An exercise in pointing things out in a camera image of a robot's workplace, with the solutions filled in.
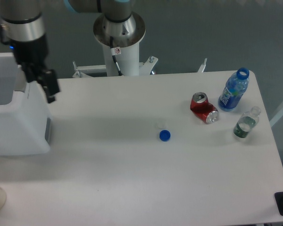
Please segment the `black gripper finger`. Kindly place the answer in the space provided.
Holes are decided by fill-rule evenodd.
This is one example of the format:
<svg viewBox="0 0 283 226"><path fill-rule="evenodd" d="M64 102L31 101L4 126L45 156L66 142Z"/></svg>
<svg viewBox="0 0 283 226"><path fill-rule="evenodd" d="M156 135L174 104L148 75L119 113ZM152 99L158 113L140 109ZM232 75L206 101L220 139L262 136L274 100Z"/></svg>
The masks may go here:
<svg viewBox="0 0 283 226"><path fill-rule="evenodd" d="M54 102L55 95L60 92L55 70L43 68L37 76L37 82L41 85L48 104Z"/></svg>
<svg viewBox="0 0 283 226"><path fill-rule="evenodd" d="M25 74L25 78L27 82L37 81L37 75L36 75L34 64L23 62L21 64L21 68Z"/></svg>

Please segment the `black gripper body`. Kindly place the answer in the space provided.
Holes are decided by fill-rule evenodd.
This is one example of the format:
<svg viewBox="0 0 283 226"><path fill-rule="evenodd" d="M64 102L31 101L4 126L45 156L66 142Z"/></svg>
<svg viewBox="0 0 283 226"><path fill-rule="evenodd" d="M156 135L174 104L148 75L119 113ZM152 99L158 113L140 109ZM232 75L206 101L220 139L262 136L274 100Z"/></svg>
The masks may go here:
<svg viewBox="0 0 283 226"><path fill-rule="evenodd" d="M18 65L29 64L36 68L47 68L45 59L49 49L46 34L32 41L16 41L9 39L0 25L0 42L11 47Z"/></svg>

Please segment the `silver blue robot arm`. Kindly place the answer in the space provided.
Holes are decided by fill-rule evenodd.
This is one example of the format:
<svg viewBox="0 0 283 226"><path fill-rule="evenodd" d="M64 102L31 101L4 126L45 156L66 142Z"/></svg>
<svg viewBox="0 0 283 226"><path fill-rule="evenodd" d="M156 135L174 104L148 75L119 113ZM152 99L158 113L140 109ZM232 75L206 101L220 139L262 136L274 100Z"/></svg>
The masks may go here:
<svg viewBox="0 0 283 226"><path fill-rule="evenodd" d="M76 13L99 13L93 25L102 45L108 76L140 75L139 44L145 22L133 11L131 0L66 0ZM27 82L38 82L48 103L60 88L56 72L47 68L49 53L41 4L38 0L0 0L0 42L12 49Z"/></svg>

